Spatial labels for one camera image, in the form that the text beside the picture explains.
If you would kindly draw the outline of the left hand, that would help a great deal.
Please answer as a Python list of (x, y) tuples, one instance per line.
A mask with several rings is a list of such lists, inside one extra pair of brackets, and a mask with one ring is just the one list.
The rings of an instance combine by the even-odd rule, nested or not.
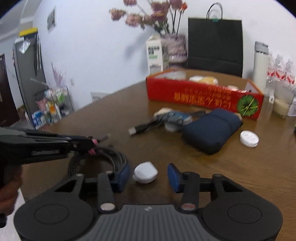
[(22, 166), (8, 167), (4, 174), (5, 185), (1, 188), (1, 214), (9, 216), (15, 209), (18, 190), (22, 186)]

